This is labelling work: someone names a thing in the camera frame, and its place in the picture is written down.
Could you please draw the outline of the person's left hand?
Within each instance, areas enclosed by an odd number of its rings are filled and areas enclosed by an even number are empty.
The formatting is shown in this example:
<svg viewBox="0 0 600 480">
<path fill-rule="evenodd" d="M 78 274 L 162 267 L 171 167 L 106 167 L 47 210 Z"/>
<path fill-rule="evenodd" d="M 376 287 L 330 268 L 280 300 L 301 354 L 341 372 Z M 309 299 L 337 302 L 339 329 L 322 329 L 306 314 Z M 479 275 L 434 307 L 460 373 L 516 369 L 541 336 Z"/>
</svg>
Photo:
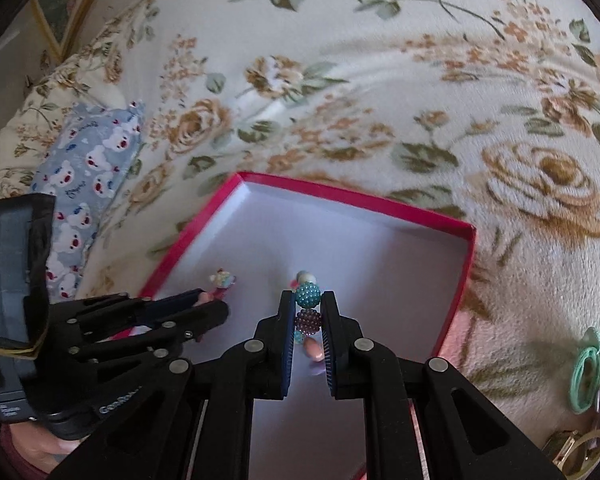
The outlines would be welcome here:
<svg viewBox="0 0 600 480">
<path fill-rule="evenodd" d="M 30 466 L 49 474 L 61 457 L 72 453 L 81 440 L 62 440 L 36 422 L 18 422 L 6 425 L 7 441 L 15 452 Z"/>
</svg>

